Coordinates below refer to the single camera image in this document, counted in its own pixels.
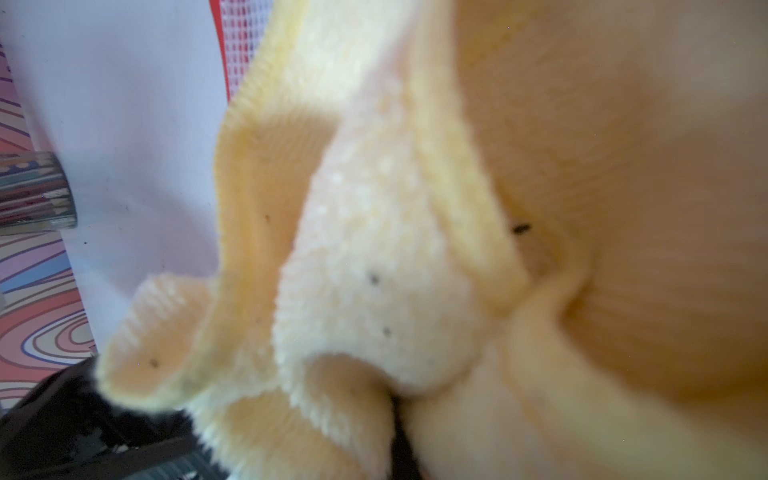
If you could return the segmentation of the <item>clear mesh document bag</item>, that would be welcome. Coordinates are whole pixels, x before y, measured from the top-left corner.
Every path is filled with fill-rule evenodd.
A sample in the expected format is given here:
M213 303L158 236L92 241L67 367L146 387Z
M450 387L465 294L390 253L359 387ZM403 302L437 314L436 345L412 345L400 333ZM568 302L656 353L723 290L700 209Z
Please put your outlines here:
M227 99L236 94L261 43L272 0L210 0L222 57Z

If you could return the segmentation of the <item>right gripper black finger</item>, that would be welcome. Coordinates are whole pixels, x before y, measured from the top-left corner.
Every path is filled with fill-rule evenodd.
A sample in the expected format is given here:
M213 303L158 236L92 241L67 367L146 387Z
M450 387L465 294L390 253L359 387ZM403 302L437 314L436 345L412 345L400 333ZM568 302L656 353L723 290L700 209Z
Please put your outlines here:
M391 479L422 480L422 474L400 416L400 399L393 398L395 435L391 443Z

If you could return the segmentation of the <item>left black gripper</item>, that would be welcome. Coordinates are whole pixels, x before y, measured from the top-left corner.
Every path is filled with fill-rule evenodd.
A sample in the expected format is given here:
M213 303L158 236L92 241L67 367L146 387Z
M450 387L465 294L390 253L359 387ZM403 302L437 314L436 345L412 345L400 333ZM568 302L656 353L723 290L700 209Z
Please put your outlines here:
M181 411L143 414L97 391L95 358L38 383L1 418L4 479L225 479Z

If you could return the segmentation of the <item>yellow microfiber cloth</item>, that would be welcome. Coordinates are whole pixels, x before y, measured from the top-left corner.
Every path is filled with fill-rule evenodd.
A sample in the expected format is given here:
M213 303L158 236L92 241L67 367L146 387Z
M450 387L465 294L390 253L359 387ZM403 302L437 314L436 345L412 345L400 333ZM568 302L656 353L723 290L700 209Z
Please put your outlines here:
M277 1L99 391L239 479L767 475L763 1Z

